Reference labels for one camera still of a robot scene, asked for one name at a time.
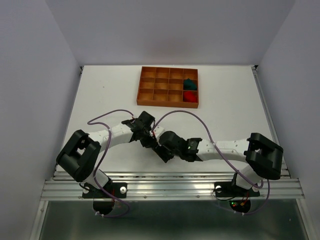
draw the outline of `white wall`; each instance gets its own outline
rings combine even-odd
[[[320,229],[320,1],[297,0],[258,74],[286,163]]]
[[[81,65],[258,64],[294,0],[46,0]]]
[[[0,7],[0,238],[29,238],[79,66],[44,0]]]

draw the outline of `red fabric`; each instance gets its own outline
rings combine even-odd
[[[196,103],[197,96],[192,91],[185,91],[183,93],[183,101],[189,103]]]

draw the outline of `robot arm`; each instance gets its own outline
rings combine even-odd
[[[174,156],[188,162],[222,159],[217,148],[229,160],[246,162],[240,170],[247,179],[258,183],[262,179],[276,180],[281,175],[283,149],[259,133],[252,133],[248,139],[218,141],[215,144],[201,138],[179,137],[161,126],[152,130],[155,118],[143,111],[138,118],[125,120],[110,129],[110,147],[118,144],[140,141],[145,148],[151,148],[166,163]],[[91,133],[76,131],[57,157],[57,163],[77,182],[85,182],[98,189],[94,181],[94,167],[98,154],[106,149],[109,131]],[[101,186],[110,179],[101,171],[96,172]],[[221,197],[242,196],[252,185],[235,173],[233,180],[221,183]]]

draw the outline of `orange compartment tray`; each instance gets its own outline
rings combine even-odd
[[[196,85],[191,91],[196,102],[184,101],[184,80],[190,79]],[[143,106],[197,109],[199,105],[198,69],[150,67],[141,69],[136,103]]]

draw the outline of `green fabric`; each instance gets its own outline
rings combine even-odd
[[[197,85],[194,84],[194,82],[188,78],[183,81],[183,90],[191,90],[191,91],[196,91],[197,90]]]

